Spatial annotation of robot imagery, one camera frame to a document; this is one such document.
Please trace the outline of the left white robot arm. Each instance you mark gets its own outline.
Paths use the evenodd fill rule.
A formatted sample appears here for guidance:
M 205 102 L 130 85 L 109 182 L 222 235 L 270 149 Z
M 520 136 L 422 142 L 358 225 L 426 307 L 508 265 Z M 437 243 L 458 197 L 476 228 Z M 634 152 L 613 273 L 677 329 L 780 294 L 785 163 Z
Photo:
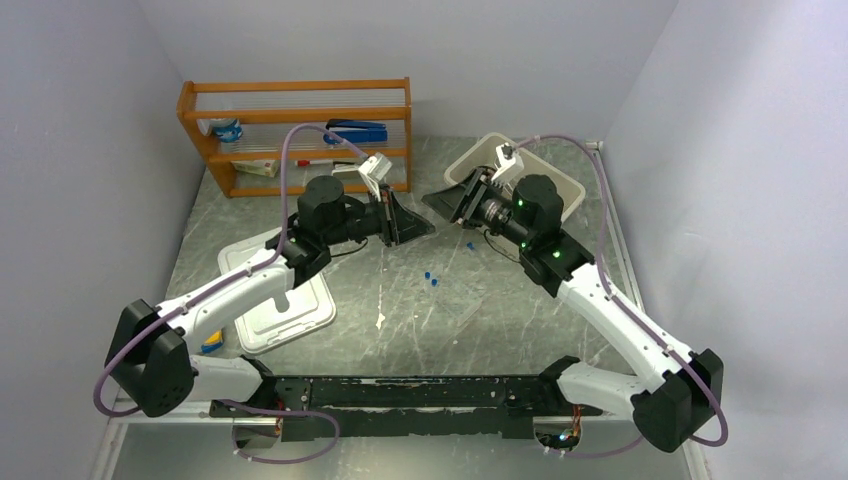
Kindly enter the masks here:
M 102 401 L 108 378 L 134 401 L 130 414 L 152 418 L 174 410 L 193 397 L 197 381 L 209 379 L 222 387 L 219 399 L 237 401 L 254 416 L 268 413 L 277 400 L 275 385 L 248 360 L 197 357 L 207 338 L 268 300 L 286 309 L 288 292 L 320 274 L 332 260 L 333 245 L 375 237 L 393 247 L 434 229 L 387 184 L 361 202 L 332 176 L 310 180 L 280 232 L 239 267 L 158 306 L 139 299 L 123 309 L 94 387 L 96 408 L 118 415 Z

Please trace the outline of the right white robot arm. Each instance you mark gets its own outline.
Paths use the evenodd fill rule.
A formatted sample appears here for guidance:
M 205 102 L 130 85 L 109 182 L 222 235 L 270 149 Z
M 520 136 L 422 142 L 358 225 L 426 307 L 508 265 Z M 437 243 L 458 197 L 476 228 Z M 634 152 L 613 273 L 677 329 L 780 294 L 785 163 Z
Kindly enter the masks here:
M 528 175 L 504 196 L 487 174 L 477 168 L 422 201 L 450 223 L 484 228 L 515 245 L 527 277 L 583 316 L 632 370 L 626 375 L 568 360 L 541 385 L 542 406 L 553 414 L 578 404 L 628 416 L 645 441 L 666 453 L 711 419 L 724 424 L 722 359 L 675 339 L 610 282 L 598 257 L 563 230 L 564 201 L 549 177 Z

